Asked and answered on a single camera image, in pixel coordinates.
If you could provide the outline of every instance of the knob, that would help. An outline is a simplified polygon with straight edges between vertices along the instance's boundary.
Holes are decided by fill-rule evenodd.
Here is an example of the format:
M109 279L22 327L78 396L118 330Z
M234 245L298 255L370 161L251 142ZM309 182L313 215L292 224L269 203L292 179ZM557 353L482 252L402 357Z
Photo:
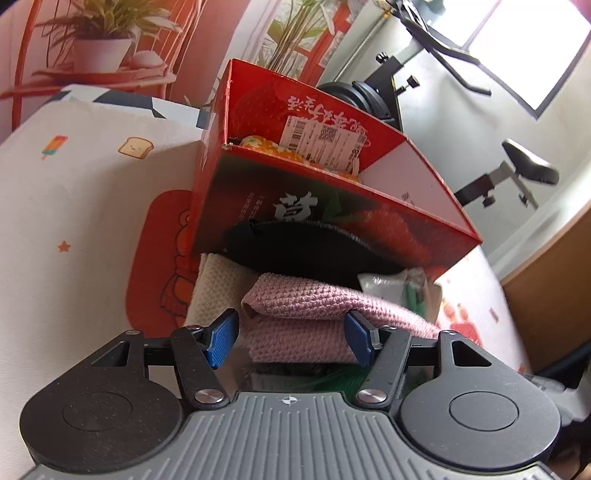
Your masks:
M390 57L386 54L386 52L381 51L375 56L375 61L378 63L385 63L389 58Z
M411 75L410 77L407 78L407 83L408 83L408 86L411 88L416 88L421 85L414 75Z
M484 205L484 208L486 207L490 207L493 203L496 202L496 198L493 195L486 195L486 197L484 197L484 200L482 200L482 204Z

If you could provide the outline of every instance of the barcode label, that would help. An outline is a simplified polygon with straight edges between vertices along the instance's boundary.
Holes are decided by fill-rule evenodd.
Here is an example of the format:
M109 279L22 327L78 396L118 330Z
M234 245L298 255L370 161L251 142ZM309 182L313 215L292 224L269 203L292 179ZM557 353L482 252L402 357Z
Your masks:
M344 128L290 116L279 145L311 163L357 175L366 137Z
M297 146L300 144L301 136L304 134L305 126L306 122L303 122L302 120L296 121L294 131L291 134L290 143L287 145L287 150L291 150L292 152L297 150Z
M329 127L328 125L324 125L322 127L322 130L320 131L318 140L326 140L328 142L335 141L336 130L336 127Z

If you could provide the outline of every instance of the gray gripper base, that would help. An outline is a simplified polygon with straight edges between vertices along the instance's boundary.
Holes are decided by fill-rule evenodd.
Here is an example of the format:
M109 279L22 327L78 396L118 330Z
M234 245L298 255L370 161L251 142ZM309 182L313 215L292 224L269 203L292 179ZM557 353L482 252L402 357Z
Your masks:
M338 393L240 393L217 411L193 413L150 460L118 472L75 475L44 465L24 480L470 480L432 463L399 437L388 417L346 404ZM556 480L541 465L490 475Z

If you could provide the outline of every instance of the white flower pot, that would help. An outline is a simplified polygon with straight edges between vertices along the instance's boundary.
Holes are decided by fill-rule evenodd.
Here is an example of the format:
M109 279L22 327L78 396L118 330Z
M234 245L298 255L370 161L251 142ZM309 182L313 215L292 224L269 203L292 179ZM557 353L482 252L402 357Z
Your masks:
M131 45L129 38L74 40L75 73L116 72Z

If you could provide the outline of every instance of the window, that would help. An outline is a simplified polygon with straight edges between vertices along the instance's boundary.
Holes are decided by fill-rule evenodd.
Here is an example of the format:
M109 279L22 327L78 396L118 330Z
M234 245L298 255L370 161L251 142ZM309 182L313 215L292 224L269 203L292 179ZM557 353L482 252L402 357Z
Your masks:
M432 33L469 50L539 118L591 40L571 0L414 0Z

